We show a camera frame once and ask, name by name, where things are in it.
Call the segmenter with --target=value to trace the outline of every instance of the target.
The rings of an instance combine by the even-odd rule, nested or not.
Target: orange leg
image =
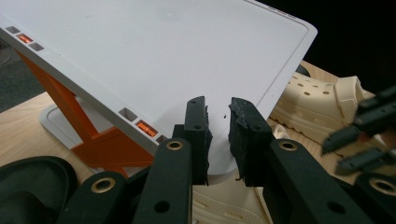
[[[125,176],[127,174],[122,167],[151,165],[153,157],[118,128],[97,132],[76,100],[75,94],[27,57],[19,54],[81,138],[82,143],[72,150],[82,161],[91,168],[101,167]]]

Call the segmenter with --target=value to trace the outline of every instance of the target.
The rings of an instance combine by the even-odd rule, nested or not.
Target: wooden surface
[[[337,80],[337,77],[312,64],[302,62],[302,65],[309,71],[311,77],[328,82]],[[69,161],[78,174],[78,180],[84,181],[92,175],[91,170],[39,122],[39,114],[50,105],[53,105],[53,101],[46,93],[42,93],[0,114],[0,166],[33,156],[56,156]],[[319,144],[292,129],[287,131],[292,139],[303,144],[329,174],[333,175],[336,162],[340,159],[337,155],[330,153],[322,157]],[[349,183],[355,178],[354,175],[338,177]]]

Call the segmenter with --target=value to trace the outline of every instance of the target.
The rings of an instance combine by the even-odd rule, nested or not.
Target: white tabletop
[[[184,122],[186,103],[203,95],[214,135],[210,175],[236,167],[227,141],[231,98],[268,118],[317,34],[243,0],[0,0],[0,28],[1,38],[150,153]],[[125,108],[134,120],[120,113]],[[148,137],[135,126],[141,119],[159,133]]]

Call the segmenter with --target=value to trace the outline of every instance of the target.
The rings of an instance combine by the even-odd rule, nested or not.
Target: gray carpet
[[[2,43],[0,54],[0,113],[19,105],[44,89],[13,49]]]

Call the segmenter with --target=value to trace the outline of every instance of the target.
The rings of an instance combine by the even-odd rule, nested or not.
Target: dark background
[[[258,1],[318,29],[305,61],[338,77],[357,76],[363,88],[373,93],[396,84],[393,1]]]

